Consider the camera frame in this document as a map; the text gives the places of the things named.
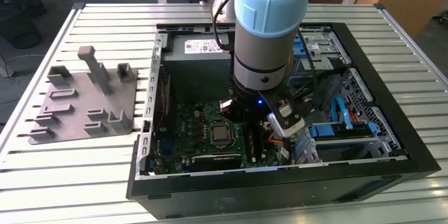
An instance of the black cable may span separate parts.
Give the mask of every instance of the black cable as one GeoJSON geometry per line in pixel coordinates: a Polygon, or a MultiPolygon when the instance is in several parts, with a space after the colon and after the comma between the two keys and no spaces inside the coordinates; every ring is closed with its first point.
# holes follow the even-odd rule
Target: black cable
{"type": "Polygon", "coordinates": [[[13,78],[10,78],[12,76],[9,76],[9,73],[8,73],[8,63],[6,63],[5,57],[2,56],[2,54],[0,54],[0,57],[1,57],[4,65],[5,65],[6,77],[8,77],[9,80],[13,80],[13,78]]]}
{"type": "MultiPolygon", "coordinates": [[[[317,75],[317,81],[334,75],[334,74],[342,74],[348,68],[352,68],[353,65],[352,64],[345,64],[342,65],[341,67],[338,68],[334,68],[333,70],[329,70],[329,71],[325,71],[322,73],[320,73],[317,75]]],[[[297,99],[297,98],[302,98],[304,96],[306,96],[308,94],[312,93],[312,89],[308,89],[305,91],[302,91],[305,88],[309,88],[309,86],[313,84],[313,81],[310,80],[309,82],[306,82],[298,89],[297,91],[294,92],[293,96],[292,96],[292,99],[297,99]]]]}
{"type": "Polygon", "coordinates": [[[305,56],[306,56],[308,63],[309,63],[309,68],[310,68],[310,74],[313,76],[313,88],[314,88],[314,98],[313,98],[313,100],[317,101],[317,75],[316,75],[314,64],[313,64],[313,60],[310,58],[310,54],[309,54],[309,51],[308,51],[306,41],[302,38],[302,35],[301,35],[300,31],[297,32],[297,35],[298,35],[298,38],[301,40],[302,50],[305,51],[305,56]]]}
{"type": "Polygon", "coordinates": [[[222,8],[224,8],[224,6],[226,5],[228,2],[229,2],[229,0],[224,0],[224,2],[221,3],[221,5],[218,6],[218,8],[216,10],[214,17],[213,17],[213,20],[212,20],[213,35],[214,35],[216,44],[217,44],[218,48],[222,49],[222,50],[229,50],[229,49],[226,48],[226,45],[222,45],[221,41],[218,40],[217,29],[216,29],[216,20],[217,20],[218,14],[222,11],[222,8]]]}

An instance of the blue plastic latch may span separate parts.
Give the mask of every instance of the blue plastic latch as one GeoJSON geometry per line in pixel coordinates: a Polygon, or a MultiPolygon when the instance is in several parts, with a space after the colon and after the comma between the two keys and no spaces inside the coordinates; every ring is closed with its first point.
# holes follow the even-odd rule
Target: blue plastic latch
{"type": "Polygon", "coordinates": [[[368,127],[369,127],[369,129],[372,131],[373,136],[376,136],[376,134],[378,133],[378,128],[376,128],[374,123],[370,122],[366,125],[368,125],[368,127]]]}
{"type": "Polygon", "coordinates": [[[334,136],[334,131],[329,124],[316,125],[316,130],[318,136],[334,136]]]}
{"type": "Polygon", "coordinates": [[[309,134],[310,134],[310,137],[316,137],[317,136],[316,126],[310,126],[309,127],[309,134]]]}
{"type": "Polygon", "coordinates": [[[300,140],[298,142],[297,142],[297,144],[296,144],[296,148],[293,149],[293,154],[294,155],[297,155],[297,152],[298,152],[298,150],[300,150],[300,147],[301,147],[301,145],[302,145],[302,141],[300,140]]]}
{"type": "Polygon", "coordinates": [[[353,125],[352,125],[352,122],[349,121],[350,120],[350,117],[348,115],[348,110],[345,108],[345,103],[344,103],[344,99],[341,97],[333,97],[330,99],[330,117],[332,117],[332,120],[333,122],[337,122],[337,111],[336,111],[336,106],[338,106],[340,108],[340,111],[341,111],[341,119],[342,119],[342,122],[345,123],[346,125],[346,129],[348,130],[352,130],[353,129],[353,125]]]}

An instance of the motherboard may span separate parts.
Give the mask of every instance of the motherboard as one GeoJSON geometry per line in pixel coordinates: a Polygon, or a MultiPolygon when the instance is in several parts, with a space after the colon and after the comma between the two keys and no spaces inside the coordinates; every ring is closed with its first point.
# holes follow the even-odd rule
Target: motherboard
{"type": "Polygon", "coordinates": [[[245,126],[218,115],[217,102],[176,105],[173,131],[158,140],[160,162],[157,174],[176,174],[253,168],[277,165],[274,144],[264,146],[261,155],[253,155],[253,146],[245,139],[245,126]]]}

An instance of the sticker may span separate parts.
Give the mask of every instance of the sticker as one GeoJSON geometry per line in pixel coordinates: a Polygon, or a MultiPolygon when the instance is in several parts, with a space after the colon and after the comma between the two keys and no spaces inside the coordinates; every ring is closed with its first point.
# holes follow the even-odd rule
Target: sticker
{"type": "Polygon", "coordinates": [[[317,45],[306,45],[306,47],[309,50],[318,50],[317,45]]]}
{"type": "Polygon", "coordinates": [[[284,147],[281,147],[280,153],[285,157],[285,159],[289,159],[289,152],[286,151],[284,147]]]}
{"type": "Polygon", "coordinates": [[[213,39],[194,39],[185,41],[186,54],[212,54],[222,52],[213,39]]]}

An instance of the open computer chassis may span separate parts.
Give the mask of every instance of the open computer chassis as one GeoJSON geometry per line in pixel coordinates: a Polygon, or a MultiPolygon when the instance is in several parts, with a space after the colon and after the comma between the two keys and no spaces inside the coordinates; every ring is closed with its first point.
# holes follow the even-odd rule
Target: open computer chassis
{"type": "MultiPolygon", "coordinates": [[[[357,115],[364,113],[360,119],[364,122],[373,123],[378,131],[378,134],[373,135],[376,140],[369,142],[370,145],[374,145],[374,152],[372,148],[362,148],[362,153],[356,153],[356,158],[350,154],[352,159],[337,160],[332,157],[333,153],[322,148],[321,153],[326,156],[322,155],[316,159],[313,157],[318,147],[316,145],[316,141],[318,141],[316,129],[318,131],[320,126],[312,124],[316,122],[312,120],[310,123],[306,122],[308,126],[302,132],[305,139],[296,140],[294,147],[290,150],[288,149],[288,156],[289,152],[292,156],[289,162],[282,162],[285,155],[284,157],[280,156],[278,146],[274,149],[264,146],[261,149],[265,152],[258,153],[257,156],[260,158],[260,155],[262,155],[264,159],[256,162],[252,159],[250,162],[246,156],[250,153],[245,151],[245,155],[237,146],[238,141],[245,141],[242,139],[245,135],[238,135],[238,127],[229,126],[230,122],[228,121],[213,121],[212,123],[204,119],[198,121],[202,116],[213,117],[217,113],[205,111],[209,108],[205,109],[201,105],[196,105],[190,109],[190,114],[186,113],[186,117],[180,115],[182,117],[180,123],[174,122],[172,124],[169,121],[176,121],[176,119],[168,117],[160,124],[161,110],[165,116],[168,113],[182,113],[184,110],[181,105],[176,105],[176,101],[166,98],[166,96],[172,97],[172,93],[173,96],[181,93],[181,98],[189,99],[192,102],[200,100],[197,94],[206,94],[208,98],[217,100],[222,95],[226,95],[218,89],[220,86],[225,88],[229,85],[225,75],[230,72],[233,62],[230,55],[226,53],[192,55],[184,51],[192,36],[197,36],[197,39],[202,39],[202,41],[213,40],[209,24],[158,25],[157,29],[150,60],[145,120],[134,142],[126,192],[126,198],[137,200],[157,219],[364,200],[398,183],[422,178],[440,170],[345,24],[301,24],[300,26],[302,34],[306,31],[322,31],[329,34],[328,39],[332,44],[320,44],[320,46],[329,48],[325,49],[326,51],[338,51],[338,57],[334,60],[341,60],[352,66],[344,74],[320,82],[318,90],[314,92],[320,92],[318,97],[324,106],[320,106],[320,111],[316,113],[320,120],[324,120],[322,122],[326,122],[328,125],[330,109],[326,105],[330,103],[330,96],[326,98],[325,94],[340,95],[345,99],[352,99],[357,115]],[[182,39],[172,42],[174,37],[182,39]],[[170,68],[172,72],[166,73],[164,67],[170,68]],[[210,72],[204,73],[208,78],[200,78],[201,69],[212,69],[210,72]],[[180,83],[184,84],[180,79],[189,81],[190,87],[178,85],[180,83]],[[169,103],[173,104],[169,108],[166,104],[160,106],[161,98],[168,99],[169,103]],[[172,145],[176,144],[176,141],[184,141],[184,138],[189,138],[190,124],[193,124],[193,128],[198,127],[198,135],[194,137],[201,143],[192,144],[188,140],[189,142],[185,145],[174,148],[172,145]],[[225,124],[228,125],[228,133],[221,130],[225,129],[225,124]],[[169,132],[173,127],[178,128],[178,130],[172,130],[174,136],[165,137],[165,132],[169,132]],[[216,148],[225,147],[225,145],[216,144],[213,147],[209,146],[209,138],[213,145],[212,134],[229,136],[229,141],[221,142],[226,144],[226,148],[221,149],[221,154],[228,154],[225,158],[234,161],[232,155],[234,156],[236,153],[241,152],[241,155],[237,155],[238,158],[245,158],[242,162],[241,160],[237,161],[237,165],[241,167],[222,168],[232,167],[232,163],[220,163],[221,160],[214,160],[214,166],[209,166],[206,160],[210,158],[209,162],[213,162],[213,156],[201,159],[200,164],[205,166],[196,164],[193,168],[189,164],[189,162],[194,162],[196,157],[192,157],[193,155],[208,154],[210,148],[220,152],[216,148]],[[164,139],[169,137],[177,140],[165,143],[164,139]],[[173,166],[157,167],[157,164],[160,165],[162,162],[161,156],[177,155],[176,152],[184,151],[182,148],[192,150],[198,148],[200,153],[192,153],[189,156],[185,154],[185,157],[177,160],[173,166]]],[[[218,36],[222,44],[233,42],[233,33],[234,24],[218,25],[218,36]]],[[[324,69],[328,65],[322,60],[326,61],[328,58],[322,57],[314,62],[320,69],[324,69]]],[[[300,65],[300,61],[301,65],[305,66],[306,60],[304,58],[297,58],[294,64],[300,65]]],[[[301,77],[302,72],[308,72],[305,77],[309,78],[306,69],[309,69],[309,65],[308,68],[293,72],[286,82],[292,83],[294,78],[301,77]]],[[[360,141],[364,141],[361,146],[365,147],[365,140],[360,139],[360,141]]]]}

